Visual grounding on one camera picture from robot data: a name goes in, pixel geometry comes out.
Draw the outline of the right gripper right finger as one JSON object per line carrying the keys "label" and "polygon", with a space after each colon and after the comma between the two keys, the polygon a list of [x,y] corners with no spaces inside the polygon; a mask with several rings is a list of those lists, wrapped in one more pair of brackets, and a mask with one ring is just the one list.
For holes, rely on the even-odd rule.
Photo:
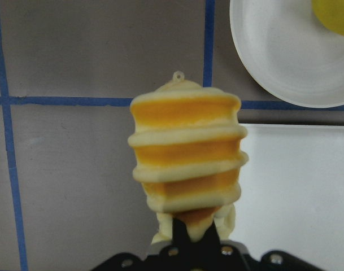
{"label": "right gripper right finger", "polygon": [[212,222],[211,226],[206,230],[201,240],[197,242],[200,246],[219,246],[220,243],[220,237],[214,222]]}

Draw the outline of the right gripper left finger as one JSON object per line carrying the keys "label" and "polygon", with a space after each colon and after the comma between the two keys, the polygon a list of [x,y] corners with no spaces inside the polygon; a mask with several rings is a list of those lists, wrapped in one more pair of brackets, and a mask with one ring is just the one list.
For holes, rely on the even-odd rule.
{"label": "right gripper left finger", "polygon": [[177,246],[189,246],[191,244],[185,223],[177,218],[173,218],[172,221],[172,243]]}

